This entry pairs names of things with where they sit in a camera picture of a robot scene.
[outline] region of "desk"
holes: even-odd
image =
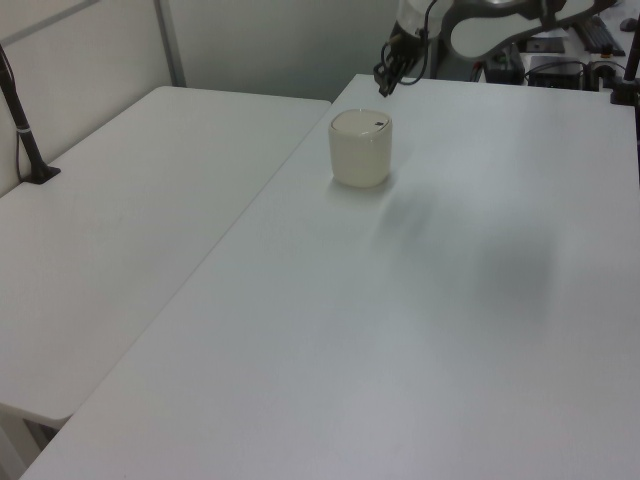
[[[71,416],[328,105],[160,88],[0,199],[0,408]]]
[[[332,181],[356,107],[371,190]],[[24,480],[637,478],[633,118],[357,76]]]

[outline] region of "cup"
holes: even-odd
[[[359,188],[375,187],[389,176],[393,122],[386,113],[347,110],[329,125],[335,179]]]

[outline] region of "cable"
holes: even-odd
[[[18,182],[22,183],[22,175],[20,174],[20,134],[16,131],[16,174]]]
[[[13,74],[13,69],[11,68],[11,62],[7,58],[7,54],[4,52],[4,49],[0,47],[0,57],[2,57],[2,62],[6,65],[7,70],[9,70],[9,75],[11,76],[11,84],[15,90],[16,88],[16,77]],[[16,175],[18,175],[18,182],[22,183],[22,174],[20,173],[20,133],[16,130]]]
[[[389,46],[389,42],[385,42],[384,45],[382,46],[382,50],[380,50],[380,63],[384,66],[385,70],[389,69],[389,66],[387,65],[387,59],[384,58],[384,52],[387,50],[388,46]]]
[[[9,75],[11,76],[11,83],[13,84],[13,88],[16,88],[16,77],[13,74],[13,69],[11,68],[11,63],[7,58],[7,54],[4,53],[4,50],[0,47],[0,53],[2,54],[2,62],[7,66],[7,70],[9,70]]]
[[[422,62],[420,75],[418,75],[418,77],[412,82],[403,82],[402,80],[400,80],[400,82],[398,82],[400,83],[400,85],[404,85],[405,87],[415,85],[420,80],[422,80],[422,77],[424,77],[424,74],[427,71],[427,63],[429,61],[429,14],[431,13],[431,9],[437,3],[437,1],[438,0],[432,0],[432,2],[429,4],[429,7],[427,8],[427,11],[424,14],[424,29],[422,30],[422,35],[424,36],[424,60]]]
[[[471,75],[469,76],[470,82],[479,82],[482,76],[482,62],[476,62],[471,69]]]
[[[608,60],[600,60],[597,62],[592,62],[591,65],[597,65],[598,63],[604,63],[605,65],[615,65],[616,67],[621,68],[623,72],[627,70],[627,67],[620,65],[619,63],[616,63],[616,62],[610,62]]]
[[[586,63],[580,62],[578,60],[571,60],[568,62],[550,62],[550,63],[545,63],[543,65],[538,65],[537,67],[532,68],[531,70],[529,70],[527,73],[524,74],[524,78],[528,78],[529,75],[531,75],[532,73],[541,72],[543,70],[548,70],[549,68],[553,68],[553,67],[559,67],[561,65],[582,65],[583,70],[587,68]]]

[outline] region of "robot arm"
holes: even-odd
[[[458,56],[479,60],[517,40],[570,25],[614,3],[615,0],[400,0],[396,24],[374,76],[380,93],[386,97],[420,60],[426,61],[429,42],[438,35]]]

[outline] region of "white wall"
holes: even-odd
[[[171,83],[153,0],[101,0],[5,51],[46,162]],[[14,148],[15,127],[0,98],[0,196],[17,184]]]
[[[398,5],[397,0],[168,2],[189,87],[330,101],[356,73],[372,72]]]

